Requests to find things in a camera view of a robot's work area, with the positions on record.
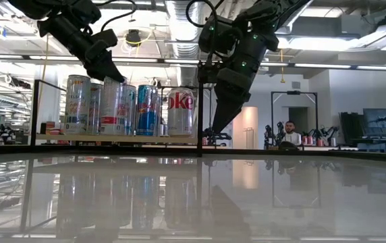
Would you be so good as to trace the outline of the white Celsius can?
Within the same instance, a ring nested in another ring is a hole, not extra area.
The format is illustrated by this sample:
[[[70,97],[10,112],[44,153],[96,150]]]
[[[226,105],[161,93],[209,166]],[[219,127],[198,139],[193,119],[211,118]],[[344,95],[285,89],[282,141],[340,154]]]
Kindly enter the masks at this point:
[[[124,85],[110,77],[105,77],[103,96],[101,99],[101,134],[117,135],[125,134],[126,111],[123,107]]]

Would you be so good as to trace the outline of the black table frame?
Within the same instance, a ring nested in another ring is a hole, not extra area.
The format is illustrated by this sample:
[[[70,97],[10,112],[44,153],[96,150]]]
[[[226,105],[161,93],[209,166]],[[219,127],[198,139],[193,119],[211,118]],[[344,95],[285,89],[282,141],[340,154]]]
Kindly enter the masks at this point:
[[[16,153],[96,153],[98,155],[173,155],[181,157],[182,155],[229,155],[229,156],[318,156],[318,157],[341,157],[349,159],[365,159],[372,161],[386,161],[386,153],[365,153],[351,151],[266,151],[266,150],[247,150],[247,149],[214,149],[214,148],[180,148],[169,147],[129,147],[129,146],[66,146],[66,145],[1,145],[1,154]]]

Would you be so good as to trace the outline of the computer monitor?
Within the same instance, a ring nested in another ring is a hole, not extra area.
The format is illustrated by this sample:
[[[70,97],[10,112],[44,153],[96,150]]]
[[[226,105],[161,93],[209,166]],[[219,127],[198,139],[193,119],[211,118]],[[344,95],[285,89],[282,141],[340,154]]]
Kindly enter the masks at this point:
[[[386,109],[363,109],[363,118],[365,136],[386,138]]]

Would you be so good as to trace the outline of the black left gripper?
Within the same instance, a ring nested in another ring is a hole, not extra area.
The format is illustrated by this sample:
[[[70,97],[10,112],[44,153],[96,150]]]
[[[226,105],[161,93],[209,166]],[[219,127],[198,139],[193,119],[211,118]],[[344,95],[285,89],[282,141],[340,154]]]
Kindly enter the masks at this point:
[[[91,78],[103,81],[111,78],[120,83],[125,82],[125,77],[113,63],[109,47],[117,44],[117,36],[112,29],[96,34],[83,32],[64,15],[56,15],[37,22],[41,36],[52,35],[72,55],[76,56]]]

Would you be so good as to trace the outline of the long ceiling light strip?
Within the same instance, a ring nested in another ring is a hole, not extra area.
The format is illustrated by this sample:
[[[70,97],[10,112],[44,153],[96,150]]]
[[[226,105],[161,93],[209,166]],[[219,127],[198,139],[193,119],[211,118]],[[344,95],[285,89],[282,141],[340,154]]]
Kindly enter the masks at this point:
[[[52,56],[52,55],[8,55],[0,54],[0,60],[20,60],[20,61],[64,61],[68,63],[79,62],[74,56]],[[116,64],[121,63],[168,63],[168,64],[197,64],[197,59],[163,59],[163,58],[139,58],[139,57],[113,57],[112,61]]]
[[[261,67],[280,67],[280,68],[312,68],[330,70],[360,70],[360,71],[384,71],[386,65],[348,65],[348,64],[325,64],[325,63],[288,63],[288,62],[262,62]]]

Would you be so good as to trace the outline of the black stand frame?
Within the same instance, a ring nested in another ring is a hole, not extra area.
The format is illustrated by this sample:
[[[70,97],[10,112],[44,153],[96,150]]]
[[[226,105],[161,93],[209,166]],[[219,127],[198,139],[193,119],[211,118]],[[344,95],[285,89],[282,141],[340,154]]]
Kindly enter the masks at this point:
[[[282,95],[304,95],[309,98],[315,105],[315,128],[313,129],[312,136],[318,133],[319,130],[319,106],[318,106],[318,93],[317,92],[302,92],[298,90],[289,90],[289,91],[271,91],[271,128],[274,133],[274,105],[275,102]],[[278,147],[271,148],[269,150],[277,150]]]

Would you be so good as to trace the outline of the Celsius Tropical Vibe pineapple can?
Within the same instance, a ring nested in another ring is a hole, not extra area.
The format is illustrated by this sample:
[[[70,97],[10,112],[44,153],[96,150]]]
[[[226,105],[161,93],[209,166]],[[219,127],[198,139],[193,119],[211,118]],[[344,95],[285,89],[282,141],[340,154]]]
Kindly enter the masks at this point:
[[[88,76],[69,75],[65,102],[65,133],[85,134],[88,128],[91,81]]]

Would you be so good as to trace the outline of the silver Diet Coke can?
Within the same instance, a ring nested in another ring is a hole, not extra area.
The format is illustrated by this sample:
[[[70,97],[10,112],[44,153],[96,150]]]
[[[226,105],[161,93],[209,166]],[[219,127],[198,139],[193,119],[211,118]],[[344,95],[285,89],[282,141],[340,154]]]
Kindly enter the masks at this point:
[[[188,88],[173,88],[168,96],[168,135],[191,137],[194,131],[194,95]]]

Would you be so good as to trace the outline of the ribbed silver ventilation duct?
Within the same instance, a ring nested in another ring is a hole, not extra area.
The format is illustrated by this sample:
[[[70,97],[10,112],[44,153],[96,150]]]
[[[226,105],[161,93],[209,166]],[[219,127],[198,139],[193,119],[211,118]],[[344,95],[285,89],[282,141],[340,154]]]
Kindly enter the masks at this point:
[[[198,86],[197,63],[199,58],[198,37],[200,28],[191,24],[186,16],[186,8],[189,0],[176,1],[166,0],[165,6],[169,15],[169,30],[172,44],[173,55],[177,59],[194,60],[192,67],[181,65],[176,67],[177,83],[179,86]]]

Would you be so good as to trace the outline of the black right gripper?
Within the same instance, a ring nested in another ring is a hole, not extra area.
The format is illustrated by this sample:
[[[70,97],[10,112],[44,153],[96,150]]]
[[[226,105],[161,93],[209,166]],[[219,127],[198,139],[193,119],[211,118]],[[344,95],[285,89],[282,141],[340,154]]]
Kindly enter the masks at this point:
[[[212,130],[220,133],[250,99],[250,87],[266,50],[278,48],[279,13],[241,13],[234,20],[211,15],[201,26],[198,64],[201,83],[213,83],[217,107]]]

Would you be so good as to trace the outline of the person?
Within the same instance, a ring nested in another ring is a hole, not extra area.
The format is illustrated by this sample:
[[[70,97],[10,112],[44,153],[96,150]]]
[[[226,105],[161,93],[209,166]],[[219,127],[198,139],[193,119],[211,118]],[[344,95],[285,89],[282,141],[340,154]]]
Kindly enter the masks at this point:
[[[283,141],[300,146],[302,144],[302,137],[295,131],[295,128],[296,126],[293,121],[287,121],[285,123],[285,136],[283,137]]]

